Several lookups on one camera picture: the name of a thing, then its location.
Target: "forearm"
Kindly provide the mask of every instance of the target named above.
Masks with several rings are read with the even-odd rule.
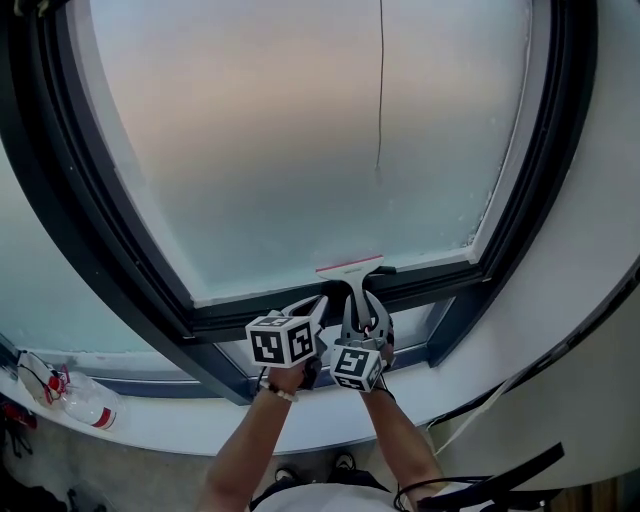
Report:
[[[395,401],[383,391],[362,393],[362,399],[371,417],[384,459],[400,487],[442,478],[438,463],[418,428],[402,412]],[[431,486],[416,497],[433,495],[443,486]]]
[[[207,474],[200,510],[241,512],[264,474],[291,403],[262,390]]]

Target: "dark window frame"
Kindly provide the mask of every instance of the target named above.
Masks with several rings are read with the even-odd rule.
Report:
[[[395,369],[422,361],[437,366],[462,341],[524,257],[564,181],[593,88],[597,16],[595,0],[550,3],[551,44],[534,134],[479,262],[365,283],[390,312],[456,298],[429,340],[399,352]],[[223,396],[248,403],[252,379],[216,344],[243,338],[244,326],[256,316],[318,293],[329,297],[329,324],[336,324],[348,289],[327,282],[194,309],[116,175],[83,90],[65,9],[50,9],[43,18],[35,12],[16,17],[8,4],[2,9],[0,136],[38,218],[92,290],[207,388],[183,384],[186,391],[164,389],[154,396]],[[326,371],[319,384],[332,384]],[[134,384],[119,385],[119,391],[125,388],[138,394]]]

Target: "window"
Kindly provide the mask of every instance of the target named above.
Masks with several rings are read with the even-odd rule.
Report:
[[[250,399],[244,325],[270,309],[326,294],[332,341],[348,290],[314,269],[379,253],[398,273],[366,286],[397,317],[397,368],[436,366],[575,150],[595,27],[566,4],[6,9],[0,133],[76,271],[211,392]]]

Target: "wrist strap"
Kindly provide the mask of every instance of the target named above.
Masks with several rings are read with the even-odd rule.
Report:
[[[391,397],[391,399],[394,402],[396,401],[396,397],[393,396],[393,393],[389,391],[387,388],[383,388],[382,386],[373,386],[373,389],[371,390],[371,392],[373,393],[374,391],[384,391],[387,395]]]
[[[271,384],[270,382],[267,382],[267,381],[264,381],[264,380],[260,381],[260,387],[263,388],[263,389],[266,389],[267,391],[271,391],[274,395],[277,395],[280,398],[282,398],[283,400],[287,400],[288,402],[295,403],[295,402],[298,401],[298,397],[297,396],[290,395],[289,393],[285,393],[284,391],[279,389],[274,384]]]

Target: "hand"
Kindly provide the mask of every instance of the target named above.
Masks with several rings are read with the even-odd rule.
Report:
[[[295,395],[304,379],[304,365],[302,362],[293,368],[271,368],[267,380],[285,393]]]

